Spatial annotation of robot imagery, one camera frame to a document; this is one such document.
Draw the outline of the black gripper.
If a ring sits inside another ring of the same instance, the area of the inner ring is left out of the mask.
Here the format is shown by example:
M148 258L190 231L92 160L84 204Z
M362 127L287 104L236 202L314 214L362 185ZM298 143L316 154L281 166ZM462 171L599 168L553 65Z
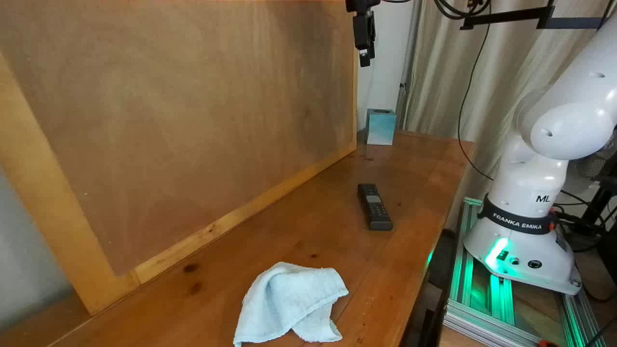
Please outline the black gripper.
M371 8L377 4L379 0L344 0L344 10L352 15L354 48L362 67L368 67L375 56L375 25Z

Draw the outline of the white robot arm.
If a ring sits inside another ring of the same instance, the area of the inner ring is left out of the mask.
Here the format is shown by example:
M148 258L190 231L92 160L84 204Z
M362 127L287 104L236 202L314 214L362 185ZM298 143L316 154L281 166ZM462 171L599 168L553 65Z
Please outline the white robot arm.
M572 249L551 206L570 160L597 152L617 125L617 21L609 19L545 90L522 100L466 252L493 276L576 295Z

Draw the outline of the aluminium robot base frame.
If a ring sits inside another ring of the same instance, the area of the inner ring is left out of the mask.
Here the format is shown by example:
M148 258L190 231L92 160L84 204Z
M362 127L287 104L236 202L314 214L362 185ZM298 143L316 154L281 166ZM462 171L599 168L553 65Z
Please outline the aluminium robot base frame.
M607 324L599 324L584 291L574 297L557 295L555 337L541 335L535 324L522 324L516 312L514 287L491 276L462 247L464 235L478 220L481 202L464 198L458 220L452 276L443 326L483 347L607 347Z

